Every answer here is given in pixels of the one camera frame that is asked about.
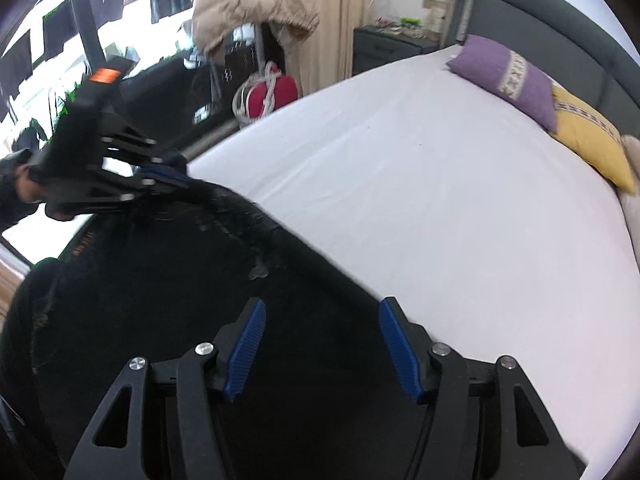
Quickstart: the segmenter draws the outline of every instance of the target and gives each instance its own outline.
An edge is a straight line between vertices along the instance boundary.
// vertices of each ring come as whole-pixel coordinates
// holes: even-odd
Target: gray upholstered headboard
[[[640,66],[599,25],[564,0],[451,0],[442,46],[467,34],[499,41],[640,137]]]

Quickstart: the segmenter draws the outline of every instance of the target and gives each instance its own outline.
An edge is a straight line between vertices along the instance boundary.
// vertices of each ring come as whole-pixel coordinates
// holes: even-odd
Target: sleeve
[[[0,160],[0,233],[38,209],[38,204],[21,202],[15,192],[15,169],[30,158],[30,150],[21,150]]]

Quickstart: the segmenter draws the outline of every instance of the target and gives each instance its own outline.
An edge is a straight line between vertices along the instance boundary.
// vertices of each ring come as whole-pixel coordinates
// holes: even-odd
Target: metal screw
[[[514,359],[513,357],[509,356],[509,355],[505,355],[503,357],[500,358],[500,364],[502,365],[503,368],[507,368],[507,370],[513,370],[514,368],[516,368],[518,366],[518,363],[516,362],[516,359]]]
[[[138,371],[142,370],[146,366],[146,359],[143,357],[134,357],[131,361],[129,361],[129,368],[132,370]]]
[[[445,345],[444,343],[436,343],[431,347],[431,350],[434,354],[439,355],[440,357],[447,356],[451,353],[449,345]]]
[[[196,354],[198,355],[209,355],[213,352],[214,346],[211,343],[200,343],[196,346]]]

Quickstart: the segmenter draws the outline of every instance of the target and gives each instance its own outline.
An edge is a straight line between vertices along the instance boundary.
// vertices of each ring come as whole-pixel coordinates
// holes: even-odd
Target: hand
[[[20,202],[32,204],[40,202],[47,196],[45,189],[29,178],[29,168],[26,165],[18,166],[15,170],[15,193]],[[73,220],[73,215],[53,213],[51,217],[61,222]]]

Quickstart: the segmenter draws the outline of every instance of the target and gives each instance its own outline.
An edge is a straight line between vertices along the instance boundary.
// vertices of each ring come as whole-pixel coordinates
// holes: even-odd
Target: black cabinet
[[[438,50],[436,41],[416,40],[403,34],[392,35],[366,25],[353,31],[353,75],[407,57]]]

